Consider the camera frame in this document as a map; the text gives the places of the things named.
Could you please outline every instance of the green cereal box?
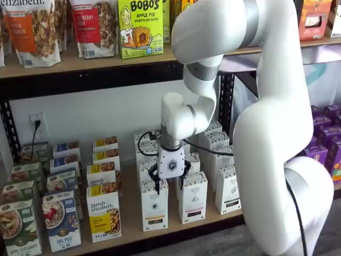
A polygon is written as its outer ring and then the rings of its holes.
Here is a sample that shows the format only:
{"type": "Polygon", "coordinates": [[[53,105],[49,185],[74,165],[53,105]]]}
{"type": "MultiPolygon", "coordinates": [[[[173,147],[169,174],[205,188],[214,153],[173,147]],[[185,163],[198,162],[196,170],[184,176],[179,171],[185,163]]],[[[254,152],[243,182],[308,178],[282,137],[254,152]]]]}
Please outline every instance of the green cereal box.
{"type": "Polygon", "coordinates": [[[118,0],[122,59],[164,52],[162,0],[118,0]]]}
{"type": "Polygon", "coordinates": [[[171,42],[171,29],[169,27],[169,12],[170,12],[170,2],[171,0],[163,0],[164,7],[164,43],[169,44],[171,42]]]}

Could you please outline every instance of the electrical outlet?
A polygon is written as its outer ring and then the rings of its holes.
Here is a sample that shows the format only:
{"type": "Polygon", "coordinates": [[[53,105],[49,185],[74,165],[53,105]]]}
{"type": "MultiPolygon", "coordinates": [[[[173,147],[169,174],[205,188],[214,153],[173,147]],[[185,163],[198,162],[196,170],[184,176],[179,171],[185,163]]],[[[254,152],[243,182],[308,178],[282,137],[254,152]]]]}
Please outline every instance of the electrical outlet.
{"type": "Polygon", "coordinates": [[[37,120],[40,120],[40,126],[36,132],[35,136],[35,142],[39,141],[47,141],[48,140],[48,131],[47,131],[47,125],[46,125],[46,119],[44,113],[38,113],[38,114],[31,114],[29,115],[30,121],[31,121],[31,127],[32,131],[35,130],[35,122],[37,120]]]}

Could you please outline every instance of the product label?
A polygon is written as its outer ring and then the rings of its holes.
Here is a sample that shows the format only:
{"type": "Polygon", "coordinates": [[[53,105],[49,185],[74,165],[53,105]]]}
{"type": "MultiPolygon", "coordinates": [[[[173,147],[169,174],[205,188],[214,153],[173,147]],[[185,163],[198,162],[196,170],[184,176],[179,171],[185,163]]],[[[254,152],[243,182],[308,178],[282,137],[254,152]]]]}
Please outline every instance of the product label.
{"type": "Polygon", "coordinates": [[[98,9],[91,4],[74,5],[73,16],[75,33],[79,43],[99,43],[100,28],[98,9]]]}

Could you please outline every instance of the granola bowl image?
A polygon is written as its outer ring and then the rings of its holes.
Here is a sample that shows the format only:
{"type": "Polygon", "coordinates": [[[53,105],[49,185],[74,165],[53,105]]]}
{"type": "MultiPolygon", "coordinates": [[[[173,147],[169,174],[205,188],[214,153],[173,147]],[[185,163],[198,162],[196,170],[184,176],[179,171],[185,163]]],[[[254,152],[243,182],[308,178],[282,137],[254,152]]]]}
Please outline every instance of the granola bowl image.
{"type": "Polygon", "coordinates": [[[44,219],[47,229],[57,227],[64,219],[65,209],[60,202],[51,202],[43,205],[44,219]]]}
{"type": "Polygon", "coordinates": [[[16,235],[19,234],[21,228],[22,220],[18,211],[0,214],[0,230],[4,239],[12,239],[16,237],[16,235]]]}

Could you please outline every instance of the granola box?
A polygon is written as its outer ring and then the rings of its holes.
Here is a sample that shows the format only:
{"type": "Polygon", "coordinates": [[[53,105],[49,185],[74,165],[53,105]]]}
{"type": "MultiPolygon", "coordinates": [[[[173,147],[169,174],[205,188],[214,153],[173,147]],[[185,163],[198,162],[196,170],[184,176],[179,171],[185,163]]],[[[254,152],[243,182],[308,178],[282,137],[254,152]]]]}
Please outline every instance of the granola box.
{"type": "Polygon", "coordinates": [[[8,255],[35,256],[42,253],[42,237],[33,199],[0,206],[0,231],[8,255]]]}
{"type": "Polygon", "coordinates": [[[52,252],[81,244],[74,191],[63,191],[43,198],[44,219],[52,252]]]}
{"type": "Polygon", "coordinates": [[[163,2],[118,0],[117,3],[122,59],[163,54],[163,2]]]}
{"type": "Polygon", "coordinates": [[[54,23],[55,1],[1,1],[5,21],[25,68],[51,67],[60,62],[54,23]]]}
{"type": "Polygon", "coordinates": [[[71,0],[79,57],[111,57],[117,47],[116,0],[71,0]]]}
{"type": "Polygon", "coordinates": [[[114,183],[86,189],[92,241],[100,242],[121,236],[119,201],[114,183]]]}
{"type": "Polygon", "coordinates": [[[93,153],[103,152],[112,149],[118,149],[116,136],[106,138],[104,140],[97,140],[92,142],[93,153]]]}
{"type": "Polygon", "coordinates": [[[159,194],[153,181],[141,184],[142,226],[143,231],[168,228],[168,184],[160,181],[159,194]]]}
{"type": "Polygon", "coordinates": [[[114,168],[115,163],[89,165],[86,170],[87,186],[99,186],[106,183],[115,183],[118,194],[122,195],[121,171],[114,168]]]}

